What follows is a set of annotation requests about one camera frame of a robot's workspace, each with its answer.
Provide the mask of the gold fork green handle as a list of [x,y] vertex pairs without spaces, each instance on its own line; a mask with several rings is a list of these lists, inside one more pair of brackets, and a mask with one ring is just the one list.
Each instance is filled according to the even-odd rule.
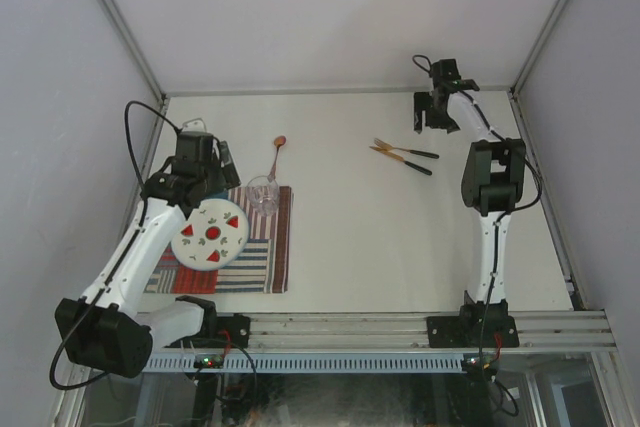
[[429,159],[439,159],[440,158],[440,156],[438,154],[433,153],[433,152],[393,146],[392,144],[384,142],[379,138],[375,138],[374,139],[374,145],[375,145],[375,147],[377,149],[388,151],[388,152],[398,151],[398,152],[409,153],[409,154],[412,154],[412,155],[425,157],[425,158],[429,158]]

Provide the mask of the clear drinking glass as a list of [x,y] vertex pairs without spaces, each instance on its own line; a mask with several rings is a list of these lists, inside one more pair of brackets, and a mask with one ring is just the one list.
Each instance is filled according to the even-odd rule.
[[253,209],[261,216],[272,216],[279,208],[279,185],[272,176],[251,179],[246,186],[246,195]]

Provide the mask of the gold knife green handle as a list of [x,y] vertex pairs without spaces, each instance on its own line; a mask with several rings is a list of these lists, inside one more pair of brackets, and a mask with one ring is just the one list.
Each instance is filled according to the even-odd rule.
[[395,160],[397,162],[400,162],[401,164],[404,164],[405,166],[407,166],[407,167],[409,167],[409,168],[411,168],[411,169],[413,169],[413,170],[415,170],[417,172],[420,172],[420,173],[422,173],[424,175],[427,175],[427,176],[432,176],[433,175],[431,170],[427,169],[426,167],[422,167],[420,165],[412,163],[412,162],[410,162],[408,160],[405,160],[400,155],[391,153],[390,151],[384,150],[384,149],[382,149],[380,147],[376,147],[376,146],[369,146],[369,148],[371,150],[375,151],[375,152],[378,152],[378,153],[388,157],[388,158],[391,158],[391,159],[393,159],[393,160]]

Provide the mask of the white watermelon pattern plate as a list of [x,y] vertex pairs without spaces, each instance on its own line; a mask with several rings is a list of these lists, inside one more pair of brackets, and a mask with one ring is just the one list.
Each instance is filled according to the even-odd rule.
[[196,271],[221,269],[234,261],[249,239],[245,212],[227,199],[207,199],[171,240],[177,261]]

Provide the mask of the pink handled spoon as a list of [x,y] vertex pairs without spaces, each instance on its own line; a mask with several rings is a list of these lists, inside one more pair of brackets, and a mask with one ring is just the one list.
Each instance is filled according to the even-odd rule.
[[275,155],[274,155],[274,160],[273,160],[270,172],[268,174],[269,181],[274,181],[276,178],[279,153],[281,148],[284,147],[286,143],[287,143],[287,138],[284,135],[280,135],[276,137],[273,141],[273,145],[275,147]]

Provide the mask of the striped patchwork placemat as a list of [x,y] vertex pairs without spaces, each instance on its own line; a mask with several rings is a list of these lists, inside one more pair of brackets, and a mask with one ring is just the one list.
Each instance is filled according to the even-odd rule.
[[286,292],[293,192],[289,186],[279,190],[279,208],[269,217],[261,216],[253,209],[243,187],[219,197],[218,199],[227,199],[237,204],[249,220],[249,239],[242,253],[221,269],[196,271],[177,261],[171,251],[170,241],[147,281],[144,292],[150,295]]

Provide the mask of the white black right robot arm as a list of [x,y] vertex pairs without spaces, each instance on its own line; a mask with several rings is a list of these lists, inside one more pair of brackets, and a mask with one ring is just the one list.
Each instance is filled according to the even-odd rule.
[[473,265],[459,313],[459,332],[468,344],[480,346],[492,338],[495,323],[508,318],[504,261],[511,214],[524,191],[526,147],[522,140],[498,133],[474,94],[475,81],[461,77],[454,59],[433,62],[412,56],[426,72],[432,89],[414,98],[416,118],[431,129],[461,132],[469,150],[461,180],[464,205],[474,218]]

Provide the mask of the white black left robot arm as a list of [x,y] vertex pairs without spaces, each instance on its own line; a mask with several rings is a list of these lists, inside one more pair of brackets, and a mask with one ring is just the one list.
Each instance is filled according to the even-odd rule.
[[144,183],[134,218],[106,266],[78,299],[58,304],[54,318],[62,340],[54,356],[100,376],[134,378],[157,349],[185,338],[199,347],[214,343],[219,334],[214,302],[183,295],[145,317],[139,305],[190,215],[238,184],[226,143],[200,121],[179,128],[174,155]]

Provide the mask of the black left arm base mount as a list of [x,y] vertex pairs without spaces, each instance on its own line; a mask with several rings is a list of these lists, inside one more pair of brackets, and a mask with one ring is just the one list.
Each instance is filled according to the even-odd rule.
[[247,348],[250,339],[251,319],[248,316],[234,314],[220,316],[201,332],[179,339],[170,347],[223,348],[239,346]]

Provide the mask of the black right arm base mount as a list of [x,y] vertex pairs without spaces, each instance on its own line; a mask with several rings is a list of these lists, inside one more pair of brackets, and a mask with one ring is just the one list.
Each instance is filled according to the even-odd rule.
[[515,319],[511,316],[486,321],[469,321],[461,316],[429,316],[426,319],[431,348],[495,348],[520,346]]

